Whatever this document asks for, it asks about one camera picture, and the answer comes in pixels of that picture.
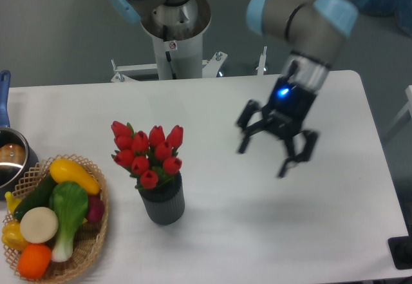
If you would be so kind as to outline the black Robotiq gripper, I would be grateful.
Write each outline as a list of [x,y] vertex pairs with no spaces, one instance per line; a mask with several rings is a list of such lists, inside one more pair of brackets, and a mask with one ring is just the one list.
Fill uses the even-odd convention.
[[[286,148],[287,157],[279,168],[278,178],[284,178],[292,164],[308,162],[312,157],[319,133],[311,129],[303,129],[303,122],[316,96],[315,93],[293,82],[288,76],[278,78],[267,104],[261,107],[258,101],[250,99],[236,121],[242,134],[238,153],[246,152],[252,135],[266,131],[274,137],[283,139]],[[256,113],[261,114],[261,119],[248,124]],[[304,139],[304,146],[300,153],[296,153],[295,150],[295,137]]]

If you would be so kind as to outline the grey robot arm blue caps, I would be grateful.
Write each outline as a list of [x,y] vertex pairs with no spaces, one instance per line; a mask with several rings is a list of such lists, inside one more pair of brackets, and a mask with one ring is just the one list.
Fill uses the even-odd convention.
[[[139,23],[151,36],[162,80],[205,76],[203,33],[211,21],[206,0],[109,0],[129,23]],[[258,35],[292,46],[268,102],[250,100],[238,118],[244,153],[252,135],[271,133],[285,144],[284,177],[292,164],[309,161],[318,133],[303,122],[357,20],[347,0],[250,0],[246,22]]]

